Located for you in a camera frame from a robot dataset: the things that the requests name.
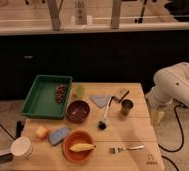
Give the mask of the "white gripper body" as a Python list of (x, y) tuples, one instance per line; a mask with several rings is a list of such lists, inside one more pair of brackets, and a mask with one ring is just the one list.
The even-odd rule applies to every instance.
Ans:
[(159, 87), (152, 87), (145, 95), (150, 112), (157, 112), (171, 102), (171, 97)]

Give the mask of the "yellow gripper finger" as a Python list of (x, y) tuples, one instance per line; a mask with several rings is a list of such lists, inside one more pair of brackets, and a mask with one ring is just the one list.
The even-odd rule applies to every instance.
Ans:
[(153, 110), (151, 112), (151, 122), (153, 126), (156, 126), (160, 123), (164, 116), (164, 112), (162, 110)]

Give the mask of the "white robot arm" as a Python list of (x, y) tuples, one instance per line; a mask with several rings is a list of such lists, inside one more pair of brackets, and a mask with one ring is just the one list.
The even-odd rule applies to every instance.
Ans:
[(163, 108), (177, 100), (189, 108), (189, 63), (181, 62), (158, 70), (154, 86), (145, 95), (151, 123), (158, 125), (164, 116)]

